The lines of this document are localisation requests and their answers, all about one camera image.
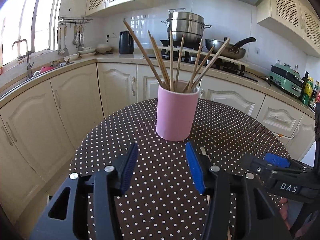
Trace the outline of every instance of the black kettle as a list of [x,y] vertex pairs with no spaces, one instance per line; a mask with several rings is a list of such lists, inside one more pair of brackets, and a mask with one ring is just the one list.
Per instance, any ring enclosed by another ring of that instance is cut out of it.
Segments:
[[120,32],[119,53],[132,54],[134,51],[134,42],[128,31]]

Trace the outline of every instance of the brown tablecloth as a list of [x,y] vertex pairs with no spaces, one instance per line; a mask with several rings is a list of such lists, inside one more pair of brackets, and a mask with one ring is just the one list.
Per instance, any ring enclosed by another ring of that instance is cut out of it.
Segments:
[[[92,174],[112,164],[130,143],[139,155],[126,195],[116,198],[124,239],[200,239],[208,209],[207,199],[192,184],[185,143],[169,142],[156,133],[157,99],[119,110],[95,127],[76,151],[70,173]],[[232,107],[199,99],[188,140],[196,152],[204,146],[213,164],[237,175],[245,154],[267,152],[289,157],[283,144],[261,123]],[[280,197],[270,195],[280,206]],[[95,239],[92,197],[89,198],[89,237]],[[235,201],[230,203],[229,226],[234,227]]]

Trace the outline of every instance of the stainless steel pot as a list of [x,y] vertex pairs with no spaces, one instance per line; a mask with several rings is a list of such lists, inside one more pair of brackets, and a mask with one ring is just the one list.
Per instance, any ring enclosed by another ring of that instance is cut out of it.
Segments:
[[183,34],[186,43],[199,43],[203,36],[203,31],[210,28],[211,24],[205,25],[204,19],[200,15],[190,12],[179,12],[185,8],[170,9],[167,22],[162,21],[167,25],[168,38],[170,38],[170,31],[172,31],[172,38],[174,41],[181,41]]
[[[244,44],[249,42],[254,42],[256,39],[254,37],[246,38],[244,40],[238,41],[235,45],[229,43],[227,47],[222,51],[221,56],[232,58],[232,59],[241,59],[244,57],[246,50],[241,48]],[[207,50],[210,50],[213,46],[213,54],[216,54],[218,50],[223,45],[223,41],[217,40],[205,40],[205,46]]]

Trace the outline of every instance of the frying pan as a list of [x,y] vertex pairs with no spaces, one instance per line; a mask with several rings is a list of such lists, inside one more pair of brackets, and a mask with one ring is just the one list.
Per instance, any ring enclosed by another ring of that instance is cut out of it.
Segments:
[[[238,41],[235,45],[228,44],[227,47],[222,51],[221,56],[232,58],[232,59],[241,59],[244,57],[246,50],[241,48],[243,45],[254,42],[256,39],[254,37],[246,38],[244,40]],[[223,41],[217,40],[205,40],[205,46],[207,50],[210,50],[213,46],[213,54],[216,54],[218,50],[223,45]]]

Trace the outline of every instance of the green appliance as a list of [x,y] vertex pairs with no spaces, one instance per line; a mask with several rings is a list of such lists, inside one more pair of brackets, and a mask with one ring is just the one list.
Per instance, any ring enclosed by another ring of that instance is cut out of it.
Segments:
[[272,65],[269,80],[288,93],[296,97],[300,96],[303,81],[300,78],[300,74],[291,69],[289,65]]

